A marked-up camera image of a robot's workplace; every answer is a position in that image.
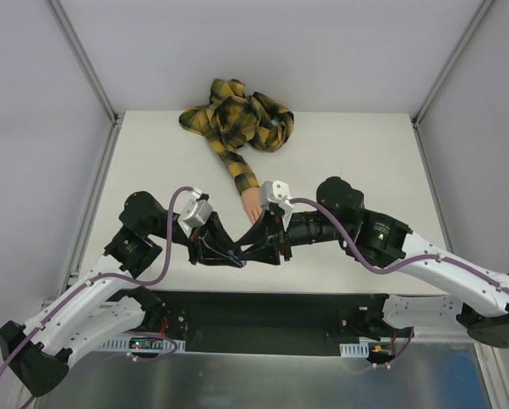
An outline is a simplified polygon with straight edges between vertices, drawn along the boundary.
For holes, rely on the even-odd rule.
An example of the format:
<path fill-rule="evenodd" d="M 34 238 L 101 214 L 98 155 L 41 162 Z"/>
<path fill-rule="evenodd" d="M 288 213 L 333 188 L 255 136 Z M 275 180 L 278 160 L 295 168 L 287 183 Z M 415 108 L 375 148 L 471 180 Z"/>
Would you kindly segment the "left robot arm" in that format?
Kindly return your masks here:
<path fill-rule="evenodd" d="M 207 194 L 191 194 L 181 213 L 140 191 L 125 200 L 121 228 L 93 267 L 47 308 L 23 324 L 0 328 L 3 366 L 38 398 L 52 391 L 86 354 L 119 333 L 155 330 L 162 302 L 151 288 L 171 265 L 173 245 L 188 249 L 191 263 L 242 268 L 246 260 L 212 209 Z"/>

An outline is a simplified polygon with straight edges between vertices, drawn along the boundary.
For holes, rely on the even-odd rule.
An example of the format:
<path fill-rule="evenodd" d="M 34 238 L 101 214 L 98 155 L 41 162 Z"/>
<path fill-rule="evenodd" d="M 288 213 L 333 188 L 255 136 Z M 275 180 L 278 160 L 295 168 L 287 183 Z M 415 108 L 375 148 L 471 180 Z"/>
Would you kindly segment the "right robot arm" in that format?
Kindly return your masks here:
<path fill-rule="evenodd" d="M 292 198 L 282 181 L 266 181 L 263 214 L 237 241 L 246 261 L 280 264 L 292 247 L 336 241 L 347 256 L 377 275 L 400 272 L 441 290 L 441 296 L 381 297 L 365 314 L 374 336 L 410 327 L 463 331 L 509 349 L 509 274 L 479 267 L 443 250 L 384 213 L 366 209 L 363 192 L 332 176 L 313 200 Z"/>

